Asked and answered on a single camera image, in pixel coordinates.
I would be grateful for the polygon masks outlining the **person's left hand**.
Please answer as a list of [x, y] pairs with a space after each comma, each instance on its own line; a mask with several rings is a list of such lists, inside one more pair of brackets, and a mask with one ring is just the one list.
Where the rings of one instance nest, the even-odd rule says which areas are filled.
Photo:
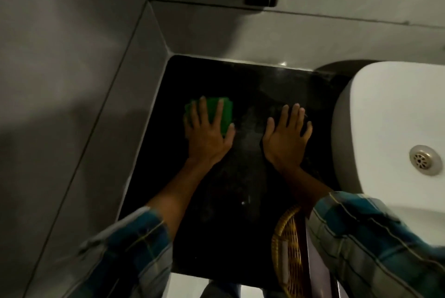
[[220, 121], [224, 101], [219, 100], [213, 124], [201, 125], [199, 119], [199, 100], [192, 101], [189, 107], [189, 113], [193, 126], [188, 140], [188, 162], [199, 166], [203, 170], [209, 171], [220, 162], [229, 150], [223, 149], [223, 136], [220, 132]]

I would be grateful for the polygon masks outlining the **person's right hand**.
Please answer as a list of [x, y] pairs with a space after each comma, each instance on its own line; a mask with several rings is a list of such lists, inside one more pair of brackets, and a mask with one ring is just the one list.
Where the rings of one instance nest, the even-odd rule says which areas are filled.
[[293, 173], [300, 167], [308, 142], [304, 142], [301, 135], [305, 120], [305, 109], [300, 106], [300, 128], [289, 129], [288, 121], [292, 107], [284, 105], [278, 124], [270, 139], [262, 139], [265, 158], [280, 174]]

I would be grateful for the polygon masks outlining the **green cleaning sponge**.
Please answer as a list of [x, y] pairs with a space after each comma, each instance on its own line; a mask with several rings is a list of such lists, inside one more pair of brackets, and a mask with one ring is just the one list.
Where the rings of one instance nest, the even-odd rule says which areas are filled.
[[227, 97], [206, 97], [208, 120], [213, 124], [219, 100], [224, 101], [224, 106], [220, 121], [220, 132], [223, 137], [226, 136], [229, 125], [232, 123], [233, 102]]

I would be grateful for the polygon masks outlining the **person's left forearm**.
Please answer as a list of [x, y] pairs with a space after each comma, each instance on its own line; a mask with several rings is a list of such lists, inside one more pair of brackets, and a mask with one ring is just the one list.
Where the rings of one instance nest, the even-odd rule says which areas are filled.
[[76, 256], [83, 269], [61, 298], [162, 298], [173, 241], [197, 186], [216, 159], [187, 159], [149, 202], [87, 239]]

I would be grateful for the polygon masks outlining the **person's right forearm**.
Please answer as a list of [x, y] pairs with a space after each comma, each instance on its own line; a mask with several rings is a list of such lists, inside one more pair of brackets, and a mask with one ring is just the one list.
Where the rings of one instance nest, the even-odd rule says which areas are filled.
[[325, 266], [349, 298], [445, 298], [445, 247], [417, 236], [381, 200], [281, 171]]

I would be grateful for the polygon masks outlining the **white ceramic sink basin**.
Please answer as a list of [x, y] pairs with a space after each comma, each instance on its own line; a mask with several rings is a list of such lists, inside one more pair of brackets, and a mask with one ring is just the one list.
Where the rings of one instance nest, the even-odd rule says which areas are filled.
[[[412, 166], [416, 145], [442, 158], [440, 175]], [[389, 207], [416, 235], [445, 246], [445, 66], [379, 62], [357, 72], [332, 117], [331, 149], [340, 188]]]

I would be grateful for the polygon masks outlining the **yellow wicker basket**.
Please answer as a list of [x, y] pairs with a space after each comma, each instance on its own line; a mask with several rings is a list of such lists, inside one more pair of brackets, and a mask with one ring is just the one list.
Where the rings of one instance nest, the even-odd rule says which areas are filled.
[[309, 298], [308, 263], [301, 207], [290, 207], [278, 220], [271, 239], [271, 259], [287, 298]]

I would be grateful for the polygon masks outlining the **metal sink drain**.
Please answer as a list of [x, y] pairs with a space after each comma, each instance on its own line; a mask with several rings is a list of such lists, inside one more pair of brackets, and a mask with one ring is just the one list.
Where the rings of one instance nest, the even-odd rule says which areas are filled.
[[440, 175], [444, 168], [441, 156], [426, 145], [412, 147], [409, 151], [409, 160], [417, 171], [430, 177]]

